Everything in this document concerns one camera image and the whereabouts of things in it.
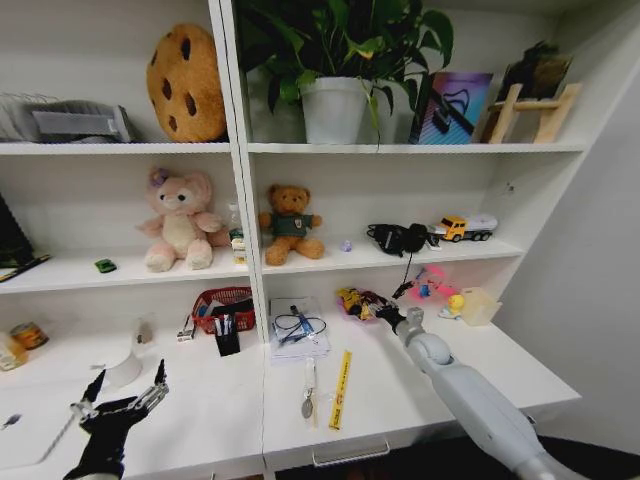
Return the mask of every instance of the can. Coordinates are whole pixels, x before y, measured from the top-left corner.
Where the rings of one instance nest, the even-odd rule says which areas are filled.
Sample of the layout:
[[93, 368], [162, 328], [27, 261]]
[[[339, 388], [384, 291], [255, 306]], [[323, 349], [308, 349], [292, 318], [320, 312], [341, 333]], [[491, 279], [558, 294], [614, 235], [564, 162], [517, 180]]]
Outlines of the can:
[[27, 351], [13, 337], [0, 332], [0, 370], [13, 370], [27, 361]]
[[33, 322], [21, 323], [14, 327], [11, 336], [27, 350], [38, 348], [49, 341], [49, 337]]

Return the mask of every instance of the headphones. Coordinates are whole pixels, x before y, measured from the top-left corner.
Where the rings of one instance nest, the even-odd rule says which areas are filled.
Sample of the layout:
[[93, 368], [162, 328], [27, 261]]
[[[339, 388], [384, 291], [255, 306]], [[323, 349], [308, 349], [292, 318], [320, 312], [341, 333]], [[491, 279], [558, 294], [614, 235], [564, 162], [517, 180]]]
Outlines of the headphones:
[[378, 223], [369, 225], [367, 235], [373, 238], [384, 253], [402, 257], [402, 252], [419, 252], [427, 241], [427, 227], [412, 223], [409, 228]]

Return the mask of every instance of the white wall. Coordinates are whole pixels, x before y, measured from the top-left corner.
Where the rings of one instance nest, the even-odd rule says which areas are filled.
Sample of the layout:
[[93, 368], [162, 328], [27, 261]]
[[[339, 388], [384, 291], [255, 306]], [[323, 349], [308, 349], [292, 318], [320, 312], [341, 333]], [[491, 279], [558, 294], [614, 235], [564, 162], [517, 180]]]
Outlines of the white wall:
[[640, 77], [507, 288], [496, 323], [584, 399], [540, 432], [640, 454]]

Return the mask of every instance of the paper stack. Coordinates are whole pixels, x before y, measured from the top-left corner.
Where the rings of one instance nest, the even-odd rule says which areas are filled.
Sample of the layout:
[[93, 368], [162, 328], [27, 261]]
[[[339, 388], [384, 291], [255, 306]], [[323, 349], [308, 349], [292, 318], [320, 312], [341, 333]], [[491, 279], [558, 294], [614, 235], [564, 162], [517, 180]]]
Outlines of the paper stack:
[[[291, 312], [293, 305], [307, 319], [313, 333], [305, 335], [300, 318]], [[270, 324], [272, 364], [324, 357], [331, 350], [326, 324], [315, 297], [272, 299]]]

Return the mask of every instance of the pink teddy bear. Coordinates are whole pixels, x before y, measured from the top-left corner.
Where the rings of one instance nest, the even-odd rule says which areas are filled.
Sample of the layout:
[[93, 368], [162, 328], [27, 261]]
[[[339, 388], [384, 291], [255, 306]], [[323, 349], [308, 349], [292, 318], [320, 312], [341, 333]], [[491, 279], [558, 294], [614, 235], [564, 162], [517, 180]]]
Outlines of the pink teddy bear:
[[146, 198], [159, 214], [136, 227], [156, 242], [144, 259], [152, 272], [166, 272], [177, 258], [186, 259], [192, 270], [213, 262], [212, 246], [229, 245], [228, 230], [219, 215], [206, 212], [211, 182], [204, 173], [174, 177], [163, 168], [149, 173]]

